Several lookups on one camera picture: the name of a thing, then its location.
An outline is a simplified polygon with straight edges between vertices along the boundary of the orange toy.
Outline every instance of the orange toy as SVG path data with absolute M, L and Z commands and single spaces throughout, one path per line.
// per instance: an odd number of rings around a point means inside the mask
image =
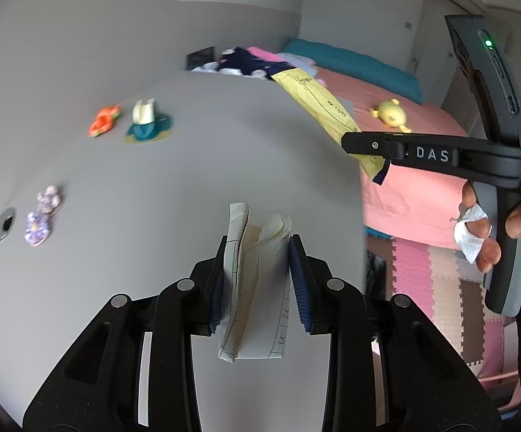
M 113 126 L 115 126 L 115 120 L 120 116 L 120 105 L 113 105 L 111 107 L 104 107 L 100 109 L 94 122 L 88 128 L 88 136 L 98 136 L 106 133 Z

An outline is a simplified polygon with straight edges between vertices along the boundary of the navy blue cloth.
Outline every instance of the navy blue cloth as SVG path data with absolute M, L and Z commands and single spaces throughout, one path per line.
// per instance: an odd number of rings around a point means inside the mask
M 254 72 L 264 71 L 268 79 L 272 79 L 271 75 L 280 73 L 287 69 L 293 69 L 294 66 L 287 62 L 267 62 L 251 55 L 248 50 L 241 47 L 233 47 L 222 52 L 221 59 L 218 61 L 218 69 L 232 68 L 239 69 L 242 74 L 250 76 Z

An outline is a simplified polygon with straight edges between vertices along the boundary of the gray handle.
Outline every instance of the gray handle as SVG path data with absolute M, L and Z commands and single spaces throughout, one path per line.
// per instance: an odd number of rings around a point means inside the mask
M 501 260 L 485 275 L 485 304 L 489 310 L 514 317 L 521 309 L 521 238 L 512 239 L 505 232 L 505 221 L 521 202 L 521 193 L 473 183 L 479 206 L 492 226 L 490 236 L 501 247 Z

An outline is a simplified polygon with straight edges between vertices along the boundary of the door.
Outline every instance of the door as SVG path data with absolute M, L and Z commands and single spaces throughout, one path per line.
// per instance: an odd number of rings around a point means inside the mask
M 425 0 L 415 35 L 408 71 L 423 93 L 423 103 L 440 107 L 457 68 L 457 58 L 444 17 L 467 14 L 451 0 Z

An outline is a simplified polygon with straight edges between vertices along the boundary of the yellow packaging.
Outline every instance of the yellow packaging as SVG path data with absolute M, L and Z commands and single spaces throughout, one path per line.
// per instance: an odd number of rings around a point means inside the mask
M 300 68 L 281 71 L 271 77 L 279 83 L 290 96 L 300 103 L 325 131 L 340 145 L 340 138 L 347 132 L 360 133 L 361 129 L 351 115 L 338 102 L 328 89 L 320 85 L 306 71 Z M 359 160 L 366 175 L 373 180 L 384 166 L 381 156 L 351 154 Z

